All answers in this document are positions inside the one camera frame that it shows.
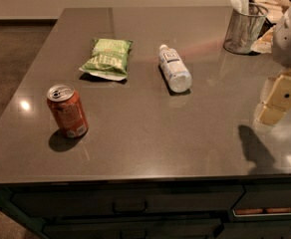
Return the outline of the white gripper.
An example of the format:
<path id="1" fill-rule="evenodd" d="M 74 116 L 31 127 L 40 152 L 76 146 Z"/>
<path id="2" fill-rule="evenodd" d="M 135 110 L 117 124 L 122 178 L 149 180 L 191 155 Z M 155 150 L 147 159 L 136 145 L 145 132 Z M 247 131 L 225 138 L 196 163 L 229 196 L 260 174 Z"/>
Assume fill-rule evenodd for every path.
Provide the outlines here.
<path id="1" fill-rule="evenodd" d="M 272 39 L 273 59 L 291 68 L 291 6 L 277 22 Z M 291 109 L 291 69 L 277 79 L 268 78 L 256 106 L 255 120 L 266 125 L 276 125 Z"/>

